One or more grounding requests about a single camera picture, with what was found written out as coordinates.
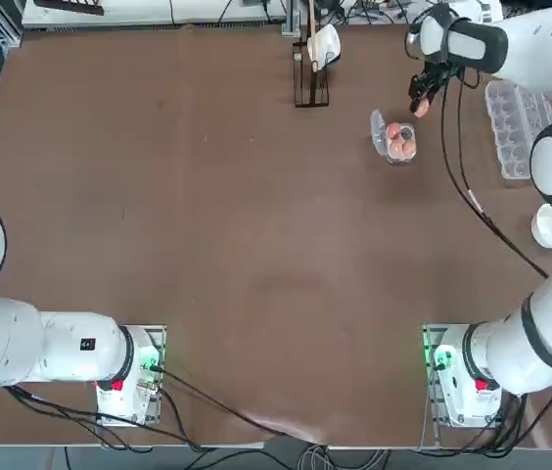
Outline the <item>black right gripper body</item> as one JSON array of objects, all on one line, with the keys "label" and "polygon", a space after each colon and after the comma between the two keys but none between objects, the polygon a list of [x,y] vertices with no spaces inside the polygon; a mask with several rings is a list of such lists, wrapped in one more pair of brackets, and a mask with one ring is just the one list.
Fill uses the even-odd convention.
[{"label": "black right gripper body", "polygon": [[455,74],[455,67],[449,64],[424,63],[424,69],[411,77],[411,93],[437,93]]}]

